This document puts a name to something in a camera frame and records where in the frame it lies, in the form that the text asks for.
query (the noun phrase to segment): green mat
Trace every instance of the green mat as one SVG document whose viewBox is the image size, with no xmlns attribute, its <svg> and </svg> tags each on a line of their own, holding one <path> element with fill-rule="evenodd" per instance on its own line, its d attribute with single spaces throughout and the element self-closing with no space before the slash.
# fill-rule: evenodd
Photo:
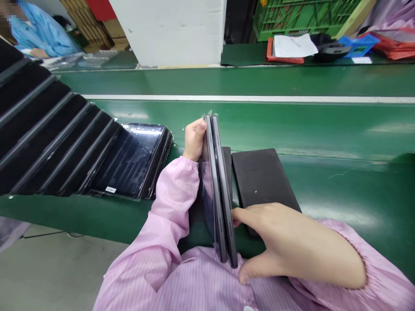
<svg viewBox="0 0 415 311">
<path fill-rule="evenodd" d="M 360 65 L 355 64 L 351 58 L 341 58 L 332 63 L 315 63 L 313 57 L 306 57 L 304 64 L 287 64 L 267 61 L 267 42 L 249 43 L 249 44 L 226 44 L 223 46 L 220 64 L 222 66 L 254 66 L 254 65 L 283 65 L 283 66 L 344 66 Z M 368 54 L 373 64 L 409 64 L 415 63 L 415 58 L 402 60 L 389 60 L 378 54 Z"/>
</svg>

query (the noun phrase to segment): red bag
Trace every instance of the red bag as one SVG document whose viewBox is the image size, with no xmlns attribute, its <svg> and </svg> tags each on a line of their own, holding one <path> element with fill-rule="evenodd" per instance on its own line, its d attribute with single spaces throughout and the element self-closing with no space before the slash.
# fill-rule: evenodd
<svg viewBox="0 0 415 311">
<path fill-rule="evenodd" d="M 410 28 L 375 30 L 369 32 L 380 39 L 373 49 L 391 60 L 415 57 L 415 30 Z"/>
</svg>

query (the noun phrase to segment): hand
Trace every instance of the hand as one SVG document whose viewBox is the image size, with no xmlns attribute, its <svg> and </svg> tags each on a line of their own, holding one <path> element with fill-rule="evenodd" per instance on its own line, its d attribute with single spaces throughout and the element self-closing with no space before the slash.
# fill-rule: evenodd
<svg viewBox="0 0 415 311">
<path fill-rule="evenodd" d="M 185 151 L 183 157 L 197 162 L 202 154 L 203 138 L 206 132 L 206 122 L 203 118 L 186 126 Z"/>
<path fill-rule="evenodd" d="M 262 237 L 266 250 L 246 261 L 239 281 L 291 276 L 359 289 L 366 283 L 364 263 L 340 234 L 279 203 L 232 211 L 234 225 L 247 224 Z"/>
<path fill-rule="evenodd" d="M 36 58 L 49 58 L 49 55 L 46 54 L 44 50 L 34 48 L 30 51 L 30 55 Z"/>
</svg>

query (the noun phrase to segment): blue anti-static coat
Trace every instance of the blue anti-static coat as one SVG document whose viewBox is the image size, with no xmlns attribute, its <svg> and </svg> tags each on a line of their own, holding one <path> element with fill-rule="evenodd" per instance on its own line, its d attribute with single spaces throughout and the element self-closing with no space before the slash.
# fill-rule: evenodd
<svg viewBox="0 0 415 311">
<path fill-rule="evenodd" d="M 30 27 L 16 16 L 7 18 L 11 25 L 12 34 L 18 43 L 17 49 L 39 48 L 50 57 L 81 52 L 65 29 L 49 14 L 30 3 L 20 3 L 19 5 L 32 26 Z"/>
</svg>

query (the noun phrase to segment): tablet screen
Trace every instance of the tablet screen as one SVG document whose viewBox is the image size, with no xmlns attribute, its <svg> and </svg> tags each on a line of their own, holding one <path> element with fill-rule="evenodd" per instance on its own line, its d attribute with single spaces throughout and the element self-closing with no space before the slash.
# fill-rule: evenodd
<svg viewBox="0 0 415 311">
<path fill-rule="evenodd" d="M 144 182 L 164 126 L 125 124 L 91 184 L 91 189 L 135 198 Z"/>
</svg>

